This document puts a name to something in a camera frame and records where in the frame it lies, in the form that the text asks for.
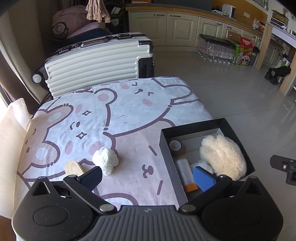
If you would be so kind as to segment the white yarn ball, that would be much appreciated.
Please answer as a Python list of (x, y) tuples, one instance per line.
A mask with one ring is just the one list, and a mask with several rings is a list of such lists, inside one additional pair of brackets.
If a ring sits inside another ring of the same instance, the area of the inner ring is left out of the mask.
[(102, 147), (97, 150), (92, 157), (93, 164), (99, 166), (102, 170), (102, 174), (105, 176), (111, 175), (116, 167), (119, 164), (119, 159), (116, 153), (109, 148)]

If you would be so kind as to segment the brown tape roll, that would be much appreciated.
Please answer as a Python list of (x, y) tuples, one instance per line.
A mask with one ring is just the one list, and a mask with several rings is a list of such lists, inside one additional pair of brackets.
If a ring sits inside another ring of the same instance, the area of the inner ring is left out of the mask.
[(182, 144), (177, 140), (172, 140), (169, 143), (169, 147), (172, 151), (177, 152), (177, 151), (181, 150)]

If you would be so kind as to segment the white toaster appliance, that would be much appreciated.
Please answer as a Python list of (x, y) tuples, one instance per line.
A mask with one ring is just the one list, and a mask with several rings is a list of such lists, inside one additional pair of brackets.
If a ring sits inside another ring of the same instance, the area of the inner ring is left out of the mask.
[(222, 12), (226, 14), (229, 18), (234, 19), (236, 15), (236, 7), (229, 4), (224, 4), (222, 5)]

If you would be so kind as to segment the light wooden board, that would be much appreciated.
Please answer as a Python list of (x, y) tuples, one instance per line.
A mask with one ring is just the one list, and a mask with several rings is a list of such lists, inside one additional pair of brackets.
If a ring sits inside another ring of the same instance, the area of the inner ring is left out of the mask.
[(74, 160), (71, 160), (66, 163), (64, 171), (67, 176), (69, 175), (81, 176), (85, 173), (81, 165)]

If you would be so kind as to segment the black shoes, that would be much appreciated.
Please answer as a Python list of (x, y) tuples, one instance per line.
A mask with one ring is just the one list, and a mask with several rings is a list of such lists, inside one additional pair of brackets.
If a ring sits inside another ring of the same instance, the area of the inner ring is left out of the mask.
[(291, 68), (290, 66), (281, 66), (279, 68), (269, 68), (264, 79), (269, 81), (272, 85), (278, 85), (279, 77), (286, 77), (290, 74)]

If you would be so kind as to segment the cream kitchen cabinets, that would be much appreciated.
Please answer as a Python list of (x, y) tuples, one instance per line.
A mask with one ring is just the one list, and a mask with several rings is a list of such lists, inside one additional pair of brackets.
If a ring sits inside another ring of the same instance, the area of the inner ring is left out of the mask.
[(147, 35), (158, 51), (197, 51), (200, 34), (227, 38), (231, 33), (261, 46), (262, 33), (235, 20), (200, 9), (157, 4), (130, 4), (126, 7), (129, 30)]

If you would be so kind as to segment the white ribbed suitcase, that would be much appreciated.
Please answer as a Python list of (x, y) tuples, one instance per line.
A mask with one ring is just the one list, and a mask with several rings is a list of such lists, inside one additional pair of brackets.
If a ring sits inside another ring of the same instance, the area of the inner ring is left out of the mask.
[(153, 76), (152, 40), (143, 33), (124, 33), (58, 49), (32, 74), (32, 81), (57, 98), (102, 83)]

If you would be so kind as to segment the black trash bin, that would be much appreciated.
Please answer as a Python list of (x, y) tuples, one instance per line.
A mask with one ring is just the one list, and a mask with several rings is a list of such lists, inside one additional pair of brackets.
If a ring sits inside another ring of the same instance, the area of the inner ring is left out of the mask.
[(252, 50), (252, 53), (251, 53), (251, 56), (250, 56), (250, 61), (249, 61), (249, 66), (253, 66), (254, 63), (255, 63), (255, 60), (257, 58), (257, 55), (259, 54), (260, 52), (260, 49), (257, 47), (257, 46), (254, 46), (253, 47), (253, 50)]

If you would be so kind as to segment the black storage box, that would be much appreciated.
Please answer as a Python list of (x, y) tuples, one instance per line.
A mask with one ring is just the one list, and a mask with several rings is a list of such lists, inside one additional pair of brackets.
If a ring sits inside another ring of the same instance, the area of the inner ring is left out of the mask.
[(243, 144), (225, 118), (206, 120), (161, 130), (159, 147), (163, 155), (169, 177), (177, 197), (178, 205), (193, 199), (202, 190), (186, 191), (187, 184), (193, 184), (193, 169), (200, 166), (211, 174), (216, 174), (212, 164), (201, 157), (200, 147), (207, 136), (219, 135), (234, 141), (240, 148), (246, 161), (246, 173), (242, 178), (255, 172), (255, 167)]

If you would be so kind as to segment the water bottle pack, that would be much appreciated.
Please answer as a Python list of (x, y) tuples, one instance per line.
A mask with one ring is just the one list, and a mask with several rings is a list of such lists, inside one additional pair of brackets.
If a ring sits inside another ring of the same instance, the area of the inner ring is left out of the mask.
[(231, 64), (235, 49), (234, 44), (222, 38), (204, 34), (198, 37), (198, 53), (204, 60)]

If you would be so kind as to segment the hanging beige tassel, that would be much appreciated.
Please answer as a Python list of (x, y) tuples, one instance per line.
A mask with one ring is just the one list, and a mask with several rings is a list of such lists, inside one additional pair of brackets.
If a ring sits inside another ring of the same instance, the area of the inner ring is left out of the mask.
[(103, 0), (89, 0), (85, 8), (87, 20), (99, 23), (110, 23), (111, 17), (105, 7)]

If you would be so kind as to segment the cartoon bear bed sheet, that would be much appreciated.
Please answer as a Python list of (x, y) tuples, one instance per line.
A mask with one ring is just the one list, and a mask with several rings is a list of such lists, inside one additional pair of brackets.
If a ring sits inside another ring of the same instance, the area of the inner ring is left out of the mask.
[(88, 87), (43, 104), (30, 121), (16, 174), (15, 205), (34, 181), (60, 181), (76, 161), (91, 169), (94, 154), (112, 149), (119, 163), (94, 193), (115, 206), (178, 205), (159, 148), (161, 130), (210, 120), (177, 77), (125, 80)]

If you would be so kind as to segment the white folded cloth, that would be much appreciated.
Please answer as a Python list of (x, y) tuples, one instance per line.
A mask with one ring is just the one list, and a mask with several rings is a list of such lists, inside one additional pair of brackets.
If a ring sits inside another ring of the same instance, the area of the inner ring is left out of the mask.
[(196, 167), (201, 167), (204, 170), (208, 171), (209, 173), (214, 174), (213, 168), (210, 165), (208, 165), (205, 161), (199, 160), (199, 161), (191, 164), (190, 168), (191, 168), (192, 172), (194, 172), (194, 169)]

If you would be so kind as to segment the white fluffy plush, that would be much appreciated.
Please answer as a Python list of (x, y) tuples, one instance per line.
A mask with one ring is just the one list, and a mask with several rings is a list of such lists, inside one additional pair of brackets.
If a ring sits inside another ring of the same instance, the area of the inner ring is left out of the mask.
[(208, 135), (201, 141), (200, 158), (216, 175), (227, 175), (237, 181), (247, 173), (247, 163), (240, 147), (223, 135)]

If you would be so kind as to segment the brown curtain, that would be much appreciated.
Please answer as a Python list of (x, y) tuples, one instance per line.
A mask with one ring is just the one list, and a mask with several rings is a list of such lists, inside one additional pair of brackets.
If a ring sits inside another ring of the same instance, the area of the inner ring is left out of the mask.
[(29, 94), (25, 86), (17, 78), (12, 71), (3, 54), (1, 54), (1, 86), (8, 94), (9, 99), (15, 101), (19, 98), (23, 98), (27, 106), (28, 112), (34, 114), (38, 109), (39, 104)]

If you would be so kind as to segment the red green snack carton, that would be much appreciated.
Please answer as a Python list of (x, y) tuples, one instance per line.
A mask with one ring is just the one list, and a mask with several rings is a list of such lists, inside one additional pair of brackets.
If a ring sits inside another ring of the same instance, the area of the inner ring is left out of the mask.
[(236, 43), (233, 64), (248, 66), (253, 51), (253, 42), (245, 37), (240, 37)]

